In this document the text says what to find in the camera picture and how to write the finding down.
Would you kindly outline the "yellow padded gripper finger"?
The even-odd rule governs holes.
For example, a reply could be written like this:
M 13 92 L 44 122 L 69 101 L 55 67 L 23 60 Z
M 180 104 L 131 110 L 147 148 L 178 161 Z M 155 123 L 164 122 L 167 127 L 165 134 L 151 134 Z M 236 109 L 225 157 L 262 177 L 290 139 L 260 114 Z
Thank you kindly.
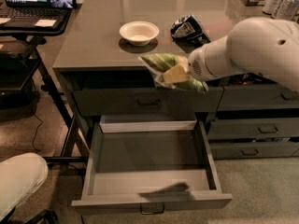
M 177 64 L 163 73 L 165 83 L 181 83 L 189 79 L 189 73 L 182 64 Z

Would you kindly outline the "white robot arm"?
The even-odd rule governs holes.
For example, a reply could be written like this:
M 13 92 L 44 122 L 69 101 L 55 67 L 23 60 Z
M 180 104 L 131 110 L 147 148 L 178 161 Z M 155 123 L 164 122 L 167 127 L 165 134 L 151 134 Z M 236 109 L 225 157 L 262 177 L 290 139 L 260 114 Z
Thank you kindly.
M 163 73 L 168 84 L 252 73 L 299 92 L 299 24 L 254 17 L 228 35 L 192 51 L 186 62 Z

